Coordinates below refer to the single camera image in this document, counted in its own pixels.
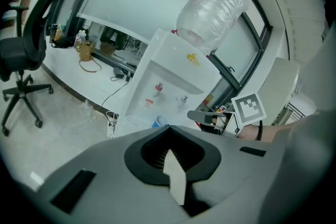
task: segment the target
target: white desk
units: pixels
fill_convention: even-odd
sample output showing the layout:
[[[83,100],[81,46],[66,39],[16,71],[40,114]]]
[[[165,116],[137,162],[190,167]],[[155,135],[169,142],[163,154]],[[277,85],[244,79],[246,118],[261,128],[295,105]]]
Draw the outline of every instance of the white desk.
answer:
[[[111,77],[114,76],[113,68],[97,59],[102,66],[102,70],[97,73],[88,73],[81,69],[79,66],[79,54],[74,47],[68,49],[53,48],[47,40],[47,51],[44,65],[62,82],[71,87],[73,90],[84,96],[86,99],[102,105],[103,101],[120,87],[126,81],[118,80],[112,82]],[[98,70],[99,67],[93,62],[82,62],[82,66],[88,70]],[[111,96],[105,103],[104,108],[120,113],[123,99],[127,93],[128,87],[126,85],[115,95]]]

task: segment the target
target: chair base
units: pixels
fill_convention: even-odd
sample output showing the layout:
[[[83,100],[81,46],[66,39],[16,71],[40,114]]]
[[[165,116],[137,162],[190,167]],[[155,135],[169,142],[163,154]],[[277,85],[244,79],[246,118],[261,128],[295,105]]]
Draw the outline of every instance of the chair base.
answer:
[[[41,128],[42,125],[43,125],[43,121],[40,119],[40,117],[37,115],[37,113],[33,109],[32,105],[29,103],[26,95],[28,93],[36,92],[36,91],[43,90],[43,89],[49,89],[49,94],[54,93],[54,90],[53,90],[51,84],[29,85],[28,86],[27,85],[28,82],[30,84],[34,83],[31,75],[28,75],[25,80],[23,80],[23,71],[20,71],[19,75],[20,75],[20,79],[16,82],[17,87],[2,91],[5,101],[8,101],[8,99],[9,99],[8,95],[13,95],[13,97],[12,97],[12,99],[11,99],[7,109],[6,109],[6,112],[5,112],[5,115],[2,119],[2,122],[1,122],[2,132],[5,136],[9,135],[9,129],[6,128],[5,124],[8,120],[8,117],[9,117],[10,113],[12,112],[14,106],[16,105],[16,103],[20,99],[24,100],[24,102],[27,105],[27,107],[29,108],[30,112],[35,117],[35,119],[36,119],[35,126],[38,127],[38,128]]]

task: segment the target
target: floor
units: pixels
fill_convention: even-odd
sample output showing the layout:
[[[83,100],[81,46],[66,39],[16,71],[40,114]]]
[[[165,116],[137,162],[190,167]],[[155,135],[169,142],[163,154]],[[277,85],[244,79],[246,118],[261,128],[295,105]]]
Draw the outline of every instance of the floor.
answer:
[[[0,134],[0,153],[12,177],[36,190],[41,179],[108,137],[103,114],[69,94],[42,68],[26,71],[25,75],[29,73],[34,84],[51,83],[54,88],[52,95],[48,90],[41,90],[27,96],[42,115],[43,127],[35,127],[35,118],[20,100],[6,124],[10,129],[9,137]],[[0,81],[0,90],[14,86],[14,74],[8,82]],[[0,98],[0,118],[6,108],[7,103]]]

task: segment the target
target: black wristband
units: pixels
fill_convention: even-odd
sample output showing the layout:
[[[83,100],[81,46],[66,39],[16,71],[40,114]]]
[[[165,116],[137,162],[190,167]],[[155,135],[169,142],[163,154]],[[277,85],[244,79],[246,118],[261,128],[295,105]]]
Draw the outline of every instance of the black wristband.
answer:
[[[257,135],[257,138],[256,138],[256,140],[257,141],[261,141],[261,137],[263,136],[263,123],[262,123],[263,121],[260,121],[260,123],[259,123],[259,131],[258,131],[258,135]]]

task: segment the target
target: chair armrest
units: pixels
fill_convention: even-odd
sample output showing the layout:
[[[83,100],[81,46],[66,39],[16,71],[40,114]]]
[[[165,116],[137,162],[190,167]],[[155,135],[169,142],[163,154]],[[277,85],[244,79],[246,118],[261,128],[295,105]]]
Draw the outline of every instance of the chair armrest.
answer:
[[[28,7],[23,6],[8,6],[8,10],[16,10],[16,35],[18,37],[22,36],[22,12],[28,10]]]

